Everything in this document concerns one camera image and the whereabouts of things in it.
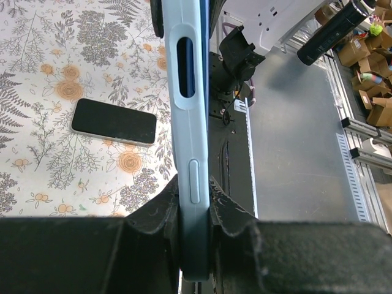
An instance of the black cylinder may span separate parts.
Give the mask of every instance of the black cylinder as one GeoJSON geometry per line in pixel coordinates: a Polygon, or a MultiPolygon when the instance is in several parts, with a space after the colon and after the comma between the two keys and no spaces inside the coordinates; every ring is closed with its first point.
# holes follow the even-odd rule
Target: black cylinder
{"type": "MultiPolygon", "coordinates": [[[[375,1],[367,0],[365,3],[370,8],[375,7],[375,1]]],[[[298,50],[298,58],[307,66],[313,64],[368,16],[362,1],[351,0],[298,50]]]]}

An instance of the cardboard box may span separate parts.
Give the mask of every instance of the cardboard box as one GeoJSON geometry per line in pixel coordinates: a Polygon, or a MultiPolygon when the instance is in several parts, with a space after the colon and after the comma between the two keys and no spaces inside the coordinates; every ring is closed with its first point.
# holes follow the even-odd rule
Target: cardboard box
{"type": "Polygon", "coordinates": [[[364,39],[353,39],[351,42],[345,44],[337,55],[343,66],[351,67],[359,60],[369,56],[370,51],[364,39]]]}
{"type": "Polygon", "coordinates": [[[391,0],[377,0],[375,4],[386,9],[392,9],[391,0]]]}
{"type": "Polygon", "coordinates": [[[373,108],[373,106],[372,106],[372,102],[371,102],[368,94],[365,91],[362,91],[362,90],[360,90],[359,92],[360,92],[360,96],[361,96],[363,105],[365,106],[365,108],[367,110],[371,110],[373,108]]]}
{"type": "Polygon", "coordinates": [[[392,99],[373,98],[373,108],[366,121],[375,127],[392,126],[392,99]]]}
{"type": "Polygon", "coordinates": [[[392,184],[376,183],[375,187],[379,193],[388,228],[392,230],[392,184]]]}
{"type": "Polygon", "coordinates": [[[370,51],[378,52],[384,56],[392,55],[392,52],[388,50],[389,47],[392,47],[392,37],[386,28],[377,37],[367,38],[365,43],[370,51]]]}
{"type": "Polygon", "coordinates": [[[380,53],[373,52],[368,57],[358,61],[360,72],[378,75],[379,77],[388,78],[392,75],[388,63],[380,53]]]}
{"type": "Polygon", "coordinates": [[[376,84],[373,81],[361,80],[359,75],[356,75],[351,79],[351,83],[354,91],[365,91],[369,98],[372,98],[381,93],[381,95],[391,93],[388,85],[384,82],[376,84]]]}
{"type": "Polygon", "coordinates": [[[376,6],[373,12],[374,15],[378,16],[381,21],[388,21],[392,20],[392,10],[391,7],[388,8],[383,8],[380,6],[376,6]]]}

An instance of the phone screen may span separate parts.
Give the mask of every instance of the phone screen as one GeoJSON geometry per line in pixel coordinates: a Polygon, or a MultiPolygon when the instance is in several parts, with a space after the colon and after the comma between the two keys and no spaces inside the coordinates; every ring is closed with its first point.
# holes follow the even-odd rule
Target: phone screen
{"type": "Polygon", "coordinates": [[[88,135],[153,144],[156,124],[156,116],[150,113],[80,99],[71,128],[88,135]]]}

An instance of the light blue phone case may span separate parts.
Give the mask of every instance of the light blue phone case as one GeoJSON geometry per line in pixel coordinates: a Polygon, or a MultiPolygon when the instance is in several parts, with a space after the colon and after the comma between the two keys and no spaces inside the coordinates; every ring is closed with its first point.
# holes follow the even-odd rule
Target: light blue phone case
{"type": "Polygon", "coordinates": [[[162,1],[173,154],[178,171],[181,269],[188,281],[209,278],[208,137],[203,87],[202,28],[198,0],[162,1]],[[195,94],[179,88],[177,44],[193,43],[195,94]]]}

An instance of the table surface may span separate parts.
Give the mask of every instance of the table surface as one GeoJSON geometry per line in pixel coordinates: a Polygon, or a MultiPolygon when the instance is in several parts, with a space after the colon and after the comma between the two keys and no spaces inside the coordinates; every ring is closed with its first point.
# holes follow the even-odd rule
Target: table surface
{"type": "Polygon", "coordinates": [[[0,108],[0,216],[126,216],[176,173],[148,1],[0,1],[0,108]],[[81,98],[154,113],[155,144],[72,133],[81,98]]]}

